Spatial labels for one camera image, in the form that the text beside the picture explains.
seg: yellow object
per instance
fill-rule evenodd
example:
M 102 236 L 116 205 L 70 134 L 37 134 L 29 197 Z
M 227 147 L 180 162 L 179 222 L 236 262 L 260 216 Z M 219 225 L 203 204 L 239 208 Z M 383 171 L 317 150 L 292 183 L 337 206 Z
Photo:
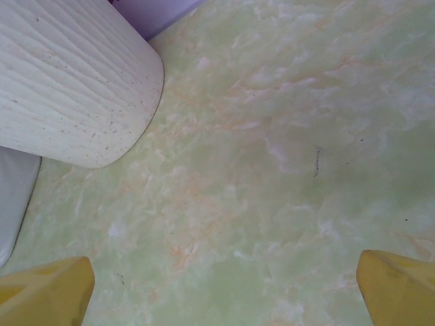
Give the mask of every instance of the yellow object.
M 375 326 L 435 325 L 434 264 L 365 250 L 356 276 Z
M 0 278 L 0 326 L 78 326 L 94 289 L 87 257 L 74 257 Z

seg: green marble floor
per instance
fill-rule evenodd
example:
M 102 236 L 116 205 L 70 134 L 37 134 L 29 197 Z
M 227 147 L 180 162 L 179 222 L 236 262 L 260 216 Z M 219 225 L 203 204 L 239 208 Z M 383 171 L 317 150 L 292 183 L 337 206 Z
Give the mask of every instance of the green marble floor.
M 5 274 L 87 255 L 85 325 L 370 325 L 359 254 L 435 261 L 435 4 L 210 0 L 107 168 L 44 160 Z

